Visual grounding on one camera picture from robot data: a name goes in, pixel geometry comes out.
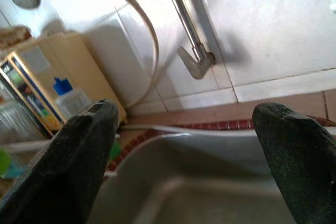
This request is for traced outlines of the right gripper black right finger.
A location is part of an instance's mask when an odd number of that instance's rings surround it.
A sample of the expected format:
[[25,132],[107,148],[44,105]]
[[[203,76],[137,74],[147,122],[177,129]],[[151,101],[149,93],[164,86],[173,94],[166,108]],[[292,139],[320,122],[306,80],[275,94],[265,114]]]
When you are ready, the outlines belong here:
[[296,223],[335,223],[335,138],[316,120],[280,103],[257,105],[252,121]]

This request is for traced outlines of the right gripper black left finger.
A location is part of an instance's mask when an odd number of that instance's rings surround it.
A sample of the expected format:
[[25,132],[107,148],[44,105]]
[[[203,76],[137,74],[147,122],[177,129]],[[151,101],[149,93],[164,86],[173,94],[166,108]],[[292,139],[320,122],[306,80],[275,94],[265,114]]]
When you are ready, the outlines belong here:
[[1,223],[86,223],[117,129],[108,100],[71,117],[1,200]]

